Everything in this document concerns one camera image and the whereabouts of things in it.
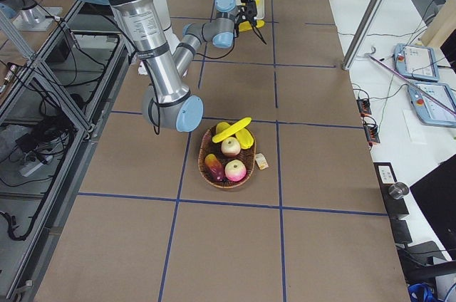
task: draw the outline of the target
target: white desk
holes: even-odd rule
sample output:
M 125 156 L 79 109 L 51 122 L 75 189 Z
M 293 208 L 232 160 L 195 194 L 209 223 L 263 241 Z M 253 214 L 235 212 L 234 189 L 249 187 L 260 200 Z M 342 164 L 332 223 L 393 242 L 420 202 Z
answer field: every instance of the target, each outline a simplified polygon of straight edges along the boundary
M 329 1 L 338 32 L 355 33 L 370 0 Z M 421 22 L 420 14 L 411 0 L 386 0 L 368 33 L 403 35 L 412 33 L 417 27 L 422 26 L 424 24 Z M 345 53 L 353 37 L 339 34 L 339 38 Z M 368 36 L 359 53 L 370 52 L 371 46 L 375 46 L 377 48 L 375 57 L 386 58 L 393 54 L 397 43 L 407 43 L 409 39 L 410 36 Z M 435 53 L 437 59 L 443 58 L 440 49 L 436 49 Z M 393 67 L 391 58 L 385 60 L 385 63 L 391 68 Z M 439 61 L 438 64 L 448 66 L 446 60 Z M 352 83 L 358 84 L 366 90 L 370 97 L 388 96 L 391 74 L 376 63 L 366 59 L 356 60 L 350 69 L 350 77 Z M 440 69 L 440 82 L 448 83 L 452 88 L 456 88 L 455 73 L 450 69 Z M 402 81 L 394 78 L 389 95 L 402 84 Z M 381 120 L 384 103 L 384 100 L 371 101 L 370 107 L 377 123 Z M 403 114 L 404 110 L 412 111 L 418 125 L 414 130 L 422 133 L 425 144 L 418 144 L 411 140 Z M 435 169 L 439 163 L 456 153 L 454 136 L 456 136 L 456 129 L 421 124 L 413 111 L 407 88 L 404 86 L 396 96 L 388 99 L 380 127 L 381 144 L 373 147 L 371 156 L 374 162 L 391 162 L 398 181 L 410 186 Z M 405 220 L 413 238 L 412 244 L 432 240 L 443 248 L 411 194 L 405 197 L 405 203 L 410 212 L 410 216 Z

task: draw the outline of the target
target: apple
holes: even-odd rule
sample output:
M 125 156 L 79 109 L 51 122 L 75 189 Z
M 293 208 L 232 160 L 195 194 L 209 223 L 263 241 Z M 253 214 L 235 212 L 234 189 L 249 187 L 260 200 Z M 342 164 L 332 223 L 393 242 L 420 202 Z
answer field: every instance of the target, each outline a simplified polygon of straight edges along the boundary
M 227 179 L 238 182 L 242 180 L 247 173 L 244 163 L 239 160 L 232 160 L 225 165 L 225 176 Z
M 222 142 L 223 155 L 227 157 L 235 157 L 241 152 L 241 144 L 234 137 L 228 137 Z

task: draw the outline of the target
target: power socket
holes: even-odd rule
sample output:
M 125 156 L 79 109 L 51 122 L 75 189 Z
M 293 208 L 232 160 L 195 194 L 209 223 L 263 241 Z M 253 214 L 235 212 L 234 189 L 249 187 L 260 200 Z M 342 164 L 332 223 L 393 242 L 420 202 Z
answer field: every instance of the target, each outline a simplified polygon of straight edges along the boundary
M 53 159 L 53 155 L 45 155 L 46 152 L 51 152 L 51 151 L 43 151 L 43 157 L 49 164 L 51 160 Z M 43 167 L 45 164 L 42 163 L 40 160 L 35 159 L 34 161 L 26 162 L 24 166 L 19 170 L 19 174 L 21 174 L 24 177 L 29 177 L 32 175 L 36 170 L 40 169 Z

